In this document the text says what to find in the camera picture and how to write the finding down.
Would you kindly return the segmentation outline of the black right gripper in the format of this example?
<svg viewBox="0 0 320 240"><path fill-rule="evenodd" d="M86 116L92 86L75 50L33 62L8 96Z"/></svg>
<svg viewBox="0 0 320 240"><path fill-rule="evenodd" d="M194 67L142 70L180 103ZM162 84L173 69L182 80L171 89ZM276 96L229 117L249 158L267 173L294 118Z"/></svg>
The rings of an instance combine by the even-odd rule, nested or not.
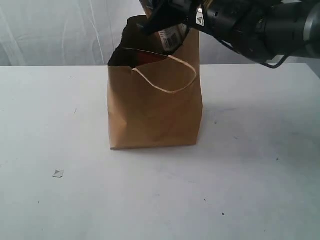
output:
<svg viewBox="0 0 320 240"><path fill-rule="evenodd" d="M146 35L188 23L228 48L265 47L263 0L143 0L142 6L150 16L137 26Z"/></svg>

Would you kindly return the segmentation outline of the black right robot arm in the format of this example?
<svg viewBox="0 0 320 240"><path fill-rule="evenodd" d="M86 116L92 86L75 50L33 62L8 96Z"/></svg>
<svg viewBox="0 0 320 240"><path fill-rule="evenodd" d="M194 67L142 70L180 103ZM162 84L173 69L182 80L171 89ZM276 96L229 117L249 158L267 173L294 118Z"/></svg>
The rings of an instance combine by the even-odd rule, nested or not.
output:
<svg viewBox="0 0 320 240"><path fill-rule="evenodd" d="M257 63L320 56L320 2L193 0L187 25Z"/></svg>

